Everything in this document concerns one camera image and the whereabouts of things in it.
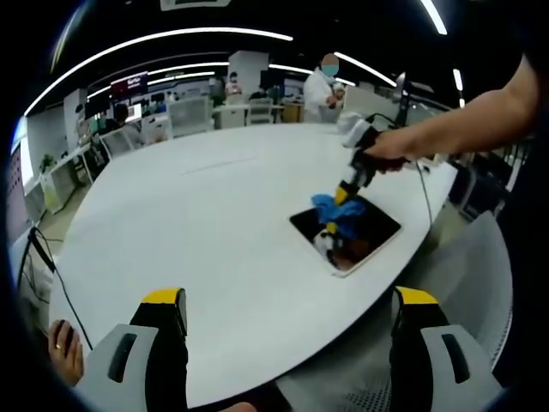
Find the white table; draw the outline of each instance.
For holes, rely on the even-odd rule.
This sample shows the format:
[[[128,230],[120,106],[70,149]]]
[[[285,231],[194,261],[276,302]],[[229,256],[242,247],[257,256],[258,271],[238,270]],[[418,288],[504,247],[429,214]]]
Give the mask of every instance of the white table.
[[[349,277],[332,276],[288,218],[335,190],[350,154],[334,125],[277,124],[188,136],[109,163],[58,261],[93,343],[128,323],[151,291],[180,286],[190,407],[314,355],[371,307],[429,230],[417,172],[378,176],[361,194],[402,230]],[[434,216],[454,178],[448,164],[425,176]],[[50,321],[57,318],[75,324],[58,281]]]

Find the black cable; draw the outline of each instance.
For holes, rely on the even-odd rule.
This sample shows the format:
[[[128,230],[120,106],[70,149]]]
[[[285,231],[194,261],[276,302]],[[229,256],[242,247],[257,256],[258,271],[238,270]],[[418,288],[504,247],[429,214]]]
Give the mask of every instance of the black cable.
[[[373,119],[376,117],[376,116],[379,116],[381,118],[384,118],[385,120],[389,121],[392,125],[396,126],[396,123],[395,121],[390,118],[389,116],[385,116],[383,113],[374,113],[372,114],[370,117],[368,117],[367,121],[369,123],[371,123],[371,121],[373,121]]]
[[[46,239],[46,238],[42,238],[44,239],[45,241],[47,242],[59,242],[59,243],[63,243],[64,240],[63,239]]]
[[[44,240],[45,247],[47,248],[48,254],[50,255],[50,260],[53,262],[53,255],[51,253],[50,245],[48,245],[48,241],[45,239],[44,234],[42,232],[40,232],[40,230],[38,228],[36,228],[36,232],[38,233],[40,238],[42,238]],[[86,343],[89,346],[89,349],[94,350],[94,346],[92,345],[92,343],[89,340],[89,337],[87,336],[86,328],[84,328],[84,325],[82,324],[80,318],[78,317],[78,314],[76,313],[75,307],[72,306],[72,302],[70,301],[69,294],[67,293],[67,288],[65,287],[65,282],[63,281],[63,278],[61,277],[61,274],[59,273],[59,270],[57,269],[57,266],[54,265],[54,267],[55,267],[54,272],[57,275],[57,277],[59,278],[59,281],[61,282],[61,288],[63,289],[63,293],[65,295],[67,303],[69,303],[70,310],[74,313],[75,318],[76,318],[76,322],[78,322],[78,324],[80,325],[80,329],[82,331],[82,334],[84,335],[84,338],[86,339]]]
[[[431,228],[432,227],[431,203],[429,203],[429,197],[427,196],[427,189],[425,188],[425,181],[423,179],[423,171],[421,170],[421,167],[419,166],[419,163],[417,161],[415,161],[414,163],[415,163],[415,166],[418,168],[419,178],[421,179],[421,186],[423,187],[423,194],[425,195],[425,201],[427,202],[427,210],[429,211],[429,222],[431,223],[429,228]]]
[[[25,276],[25,279],[27,279],[27,283],[28,283],[28,286],[31,288],[31,290],[33,291],[33,294],[34,296],[36,296],[36,299],[38,299],[40,302],[43,302],[43,303],[46,303],[46,304],[49,304],[50,301],[49,300],[46,300],[42,297],[40,297],[38,295],[38,292],[36,292],[36,285],[33,285],[33,281],[31,281],[29,278],[28,278],[28,275],[27,273],[25,273],[25,271],[22,272],[23,276]]]

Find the lab coat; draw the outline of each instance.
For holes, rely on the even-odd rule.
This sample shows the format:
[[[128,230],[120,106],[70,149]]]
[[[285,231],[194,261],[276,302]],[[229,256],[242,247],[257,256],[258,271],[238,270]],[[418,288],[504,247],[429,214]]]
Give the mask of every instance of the lab coat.
[[[319,68],[316,68],[307,77],[303,87],[305,98],[304,122],[332,123],[334,121],[334,113],[326,104],[326,99],[333,94],[330,84],[334,81],[332,77],[326,76]]]

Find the office chair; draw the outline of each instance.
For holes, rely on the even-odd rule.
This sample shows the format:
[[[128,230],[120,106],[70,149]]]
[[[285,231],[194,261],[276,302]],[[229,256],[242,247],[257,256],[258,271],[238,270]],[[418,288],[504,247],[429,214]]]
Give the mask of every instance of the office chair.
[[[124,129],[114,130],[100,136],[100,141],[110,160],[136,149]]]
[[[168,117],[172,138],[213,129],[208,96],[171,103],[168,106]]]
[[[254,99],[250,100],[250,110],[246,119],[246,125],[253,124],[272,124],[273,119],[273,100],[272,99]]]

